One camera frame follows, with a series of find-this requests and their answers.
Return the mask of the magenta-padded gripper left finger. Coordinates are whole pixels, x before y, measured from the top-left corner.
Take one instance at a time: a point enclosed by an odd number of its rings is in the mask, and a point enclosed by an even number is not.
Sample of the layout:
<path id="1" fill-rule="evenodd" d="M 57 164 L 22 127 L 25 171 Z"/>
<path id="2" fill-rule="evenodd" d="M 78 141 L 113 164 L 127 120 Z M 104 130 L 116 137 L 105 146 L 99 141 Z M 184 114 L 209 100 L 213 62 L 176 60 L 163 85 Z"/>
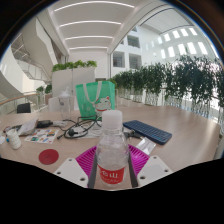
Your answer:
<path id="1" fill-rule="evenodd" d="M 93 189 L 96 180 L 96 147 L 92 147 L 77 158 L 68 158 L 54 172 L 58 177 L 78 186 Z"/>

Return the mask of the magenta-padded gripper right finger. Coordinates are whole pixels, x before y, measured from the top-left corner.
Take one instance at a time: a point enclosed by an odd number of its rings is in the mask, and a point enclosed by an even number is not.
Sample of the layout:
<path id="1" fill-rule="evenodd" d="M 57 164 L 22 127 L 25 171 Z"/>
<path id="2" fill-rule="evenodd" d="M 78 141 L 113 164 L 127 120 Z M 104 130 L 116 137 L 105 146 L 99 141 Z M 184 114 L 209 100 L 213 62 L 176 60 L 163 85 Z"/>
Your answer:
<path id="1" fill-rule="evenodd" d="M 129 151 L 129 173 L 133 188 L 146 186 L 173 173 L 157 155 L 149 156 L 132 145 Z"/>

